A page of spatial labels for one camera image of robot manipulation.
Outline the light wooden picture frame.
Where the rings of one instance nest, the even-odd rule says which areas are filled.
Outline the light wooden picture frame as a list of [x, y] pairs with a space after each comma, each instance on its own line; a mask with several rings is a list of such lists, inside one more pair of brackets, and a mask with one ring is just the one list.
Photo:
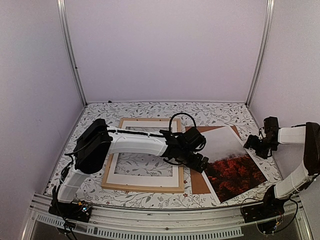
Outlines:
[[162, 156], [168, 145], [164, 137], [155, 133], [138, 132], [124, 128], [109, 127], [113, 138], [107, 155], [101, 187], [110, 190], [144, 192], [144, 193], [182, 193], [184, 191], [184, 170], [174, 166], [172, 177], [150, 177], [114, 174], [116, 160], [120, 153], [137, 153]]

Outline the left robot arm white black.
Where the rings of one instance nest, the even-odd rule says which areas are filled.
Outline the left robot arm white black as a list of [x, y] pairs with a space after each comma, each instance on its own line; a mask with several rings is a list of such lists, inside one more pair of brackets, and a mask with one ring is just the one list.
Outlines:
[[77, 139], [74, 150], [66, 153], [71, 161], [52, 190], [54, 207], [63, 217], [70, 217], [75, 211], [71, 203], [74, 195], [88, 176], [102, 169], [107, 155], [149, 154], [202, 173], [209, 161], [200, 154], [206, 143], [205, 136], [195, 126], [186, 132], [173, 132], [171, 128], [145, 132], [109, 126], [99, 118]]

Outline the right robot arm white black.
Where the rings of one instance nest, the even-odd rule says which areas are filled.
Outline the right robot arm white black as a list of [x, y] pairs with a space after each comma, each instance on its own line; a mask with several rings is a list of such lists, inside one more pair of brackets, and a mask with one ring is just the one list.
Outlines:
[[320, 123], [316, 120], [282, 122], [266, 117], [255, 133], [244, 139], [243, 147], [262, 160], [279, 160], [282, 180], [258, 193], [258, 213], [269, 218], [278, 210], [276, 201], [299, 194], [303, 198], [320, 198]]

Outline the red forest landscape photo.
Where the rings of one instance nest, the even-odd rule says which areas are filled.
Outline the red forest landscape photo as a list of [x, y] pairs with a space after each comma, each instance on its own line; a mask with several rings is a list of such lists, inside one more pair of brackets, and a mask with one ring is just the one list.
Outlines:
[[202, 176], [217, 204], [226, 202], [268, 180], [264, 170], [230, 126], [201, 133], [206, 144], [200, 153], [208, 158]]

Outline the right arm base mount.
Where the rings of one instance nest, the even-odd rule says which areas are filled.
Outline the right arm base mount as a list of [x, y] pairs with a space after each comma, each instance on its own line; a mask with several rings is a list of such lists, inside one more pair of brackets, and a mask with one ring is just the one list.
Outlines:
[[[247, 200], [254, 200], [257, 204], [243, 206]], [[264, 235], [274, 234], [282, 222], [286, 201], [286, 199], [277, 199], [270, 194], [267, 194], [267, 197], [264, 197], [263, 200], [248, 197], [242, 201], [240, 213], [245, 223], [257, 223], [258, 221], [267, 220], [269, 218], [280, 217], [280, 220], [273, 219], [256, 225], [260, 233]]]

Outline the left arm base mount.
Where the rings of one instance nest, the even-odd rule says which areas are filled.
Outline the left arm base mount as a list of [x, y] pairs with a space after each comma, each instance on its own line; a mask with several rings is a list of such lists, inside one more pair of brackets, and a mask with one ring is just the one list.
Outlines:
[[77, 203], [64, 203], [58, 200], [58, 192], [60, 186], [54, 186], [52, 190], [52, 201], [48, 209], [48, 213], [62, 217], [64, 220], [75, 220], [88, 223], [92, 214], [92, 205], [84, 200]]

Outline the white mat board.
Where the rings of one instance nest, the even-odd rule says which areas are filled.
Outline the white mat board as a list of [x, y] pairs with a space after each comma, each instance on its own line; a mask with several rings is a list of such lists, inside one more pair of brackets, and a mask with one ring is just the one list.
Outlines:
[[[168, 130], [169, 118], [122, 118], [119, 128], [130, 131]], [[148, 153], [110, 154], [102, 188], [150, 193], [182, 193], [183, 166], [170, 165], [162, 157]]]

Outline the clear acrylic glazing sheet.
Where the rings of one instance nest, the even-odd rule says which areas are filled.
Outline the clear acrylic glazing sheet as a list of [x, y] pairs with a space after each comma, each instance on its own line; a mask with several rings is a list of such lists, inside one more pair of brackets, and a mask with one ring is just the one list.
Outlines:
[[144, 153], [119, 153], [114, 174], [142, 177], [172, 177], [173, 166], [159, 156]]

